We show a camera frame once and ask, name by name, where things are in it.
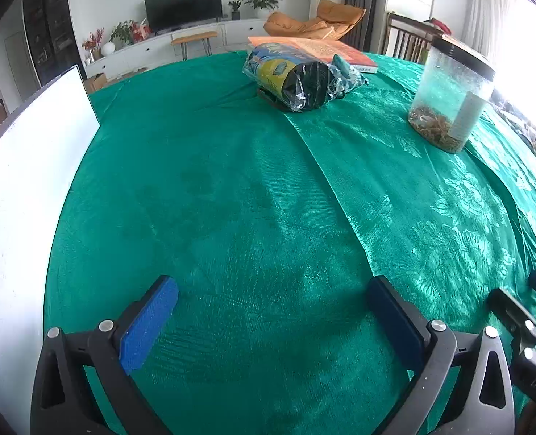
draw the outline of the white label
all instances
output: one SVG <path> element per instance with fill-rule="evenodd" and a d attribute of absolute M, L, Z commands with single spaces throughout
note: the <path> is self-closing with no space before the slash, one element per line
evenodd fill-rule
<path fill-rule="evenodd" d="M 455 117 L 453 126 L 447 133 L 448 136 L 457 139 L 458 141 L 465 142 L 469 138 L 469 134 L 473 129 L 473 126 L 477 124 L 477 120 L 485 107 L 486 100 L 479 98 L 478 95 L 467 91 L 461 109 Z"/>

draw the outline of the black cabinet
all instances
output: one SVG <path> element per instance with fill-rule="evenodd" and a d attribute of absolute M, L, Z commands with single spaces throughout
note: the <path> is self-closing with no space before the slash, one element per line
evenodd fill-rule
<path fill-rule="evenodd" d="M 41 85 L 78 65 L 83 79 L 68 0 L 22 0 L 26 39 Z"/>

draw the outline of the book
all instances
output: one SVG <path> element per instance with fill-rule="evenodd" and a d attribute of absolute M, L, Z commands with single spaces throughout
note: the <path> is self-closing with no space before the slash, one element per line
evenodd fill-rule
<path fill-rule="evenodd" d="M 288 46 L 301 49 L 304 52 L 320 59 L 322 62 L 331 63 L 335 54 L 341 56 L 351 65 L 355 66 L 363 74 L 375 74 L 377 64 L 369 57 L 354 47 L 347 46 L 343 42 L 326 39 L 302 39 L 300 37 L 272 37 L 272 36 L 250 36 L 248 37 L 252 46 L 259 46 L 268 42 L 286 44 Z"/>

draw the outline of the black tv screen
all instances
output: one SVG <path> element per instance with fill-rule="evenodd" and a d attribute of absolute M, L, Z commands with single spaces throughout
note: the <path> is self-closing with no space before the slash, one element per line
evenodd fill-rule
<path fill-rule="evenodd" d="M 145 0 L 145 9 L 154 32 L 222 16 L 221 0 Z"/>

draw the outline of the white cabinet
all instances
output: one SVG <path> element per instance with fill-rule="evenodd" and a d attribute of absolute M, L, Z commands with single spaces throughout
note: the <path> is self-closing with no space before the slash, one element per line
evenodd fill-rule
<path fill-rule="evenodd" d="M 172 46 L 171 41 L 179 37 L 191 36 L 207 31 L 216 31 L 217 37 L 211 37 L 209 43 L 212 53 L 219 54 L 229 50 L 245 49 L 248 36 L 266 36 L 263 20 L 221 21 L 185 28 L 171 33 L 152 37 L 144 42 L 124 47 L 115 53 L 103 57 L 84 67 L 87 77 L 104 73 L 108 80 L 142 67 L 152 69 L 166 63 L 182 60 L 179 45 Z M 188 58 L 205 55 L 201 41 L 188 43 Z"/>
<path fill-rule="evenodd" d="M 225 45 L 247 44 L 248 36 L 267 36 L 263 20 L 229 21 L 225 24 Z"/>

